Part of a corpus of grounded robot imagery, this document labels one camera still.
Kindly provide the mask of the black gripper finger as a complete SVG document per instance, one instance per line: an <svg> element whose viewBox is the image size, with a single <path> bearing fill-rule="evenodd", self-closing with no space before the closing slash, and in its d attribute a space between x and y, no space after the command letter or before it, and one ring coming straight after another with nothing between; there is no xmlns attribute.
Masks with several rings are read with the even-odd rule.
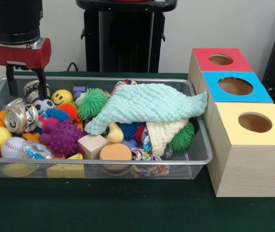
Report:
<svg viewBox="0 0 275 232"><path fill-rule="evenodd" d="M18 96L17 83L14 78L14 67L13 65L6 66L6 78L11 96Z"/></svg>
<svg viewBox="0 0 275 232"><path fill-rule="evenodd" d="M39 84L38 84L39 98L41 100L45 100L48 98L48 94L47 94L47 88L46 88L46 75L44 70L38 69L37 77L39 79Z"/></svg>

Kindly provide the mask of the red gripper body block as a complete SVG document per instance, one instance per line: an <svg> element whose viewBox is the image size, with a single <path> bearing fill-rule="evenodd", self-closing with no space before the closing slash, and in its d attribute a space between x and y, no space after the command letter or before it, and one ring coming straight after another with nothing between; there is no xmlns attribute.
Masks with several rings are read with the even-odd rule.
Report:
<svg viewBox="0 0 275 232"><path fill-rule="evenodd" d="M44 69L51 57L49 38L41 37L34 43L23 45L0 44L0 65L25 66L28 69Z"/></svg>

